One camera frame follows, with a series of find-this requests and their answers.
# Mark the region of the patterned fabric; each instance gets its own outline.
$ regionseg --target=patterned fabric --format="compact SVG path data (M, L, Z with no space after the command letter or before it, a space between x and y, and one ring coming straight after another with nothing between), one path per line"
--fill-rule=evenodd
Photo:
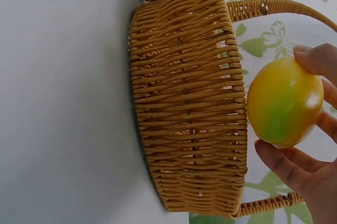
M337 21L337 0L294 0L310 6ZM278 14L260 17L233 24L237 43L242 56L246 91L256 73L268 62L276 58L292 56L294 44L316 46L323 43L337 45L337 34L324 24L306 16ZM337 111L328 104L324 108L337 117ZM248 173L243 201L253 201L286 194L287 188L261 162L255 153L253 142L256 136L249 126ZM318 128L299 146L302 151L324 161L335 159L336 145ZM190 213L190 224L298 224L312 223L306 205L240 218L236 221L225 220L218 216L199 216Z

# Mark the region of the fingernail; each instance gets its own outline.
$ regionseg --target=fingernail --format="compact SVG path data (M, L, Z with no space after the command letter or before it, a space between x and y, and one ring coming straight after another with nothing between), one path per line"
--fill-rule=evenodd
M302 52L302 53L306 53L306 52L308 52L310 49L312 49L312 47L304 46L304 45L295 45L295 46L293 47L293 51L294 51L294 52Z

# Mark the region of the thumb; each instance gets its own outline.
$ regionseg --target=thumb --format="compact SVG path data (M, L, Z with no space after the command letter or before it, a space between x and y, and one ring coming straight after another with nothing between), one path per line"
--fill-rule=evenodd
M322 75L337 86L337 47L331 44L314 48L297 45L294 56L311 74Z

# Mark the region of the woven strand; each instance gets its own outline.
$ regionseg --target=woven strand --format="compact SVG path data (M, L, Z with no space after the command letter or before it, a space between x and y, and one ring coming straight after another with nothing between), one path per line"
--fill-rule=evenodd
M303 202L290 192L240 204L247 119L232 22L286 12L337 31L319 12L289 0L158 0L136 10L134 107L147 166L168 211L234 219Z

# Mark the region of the gray surface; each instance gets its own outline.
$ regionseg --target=gray surface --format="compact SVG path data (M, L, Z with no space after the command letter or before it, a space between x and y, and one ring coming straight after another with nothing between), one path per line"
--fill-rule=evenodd
M140 0L0 0L0 223L187 223L137 145L126 36Z

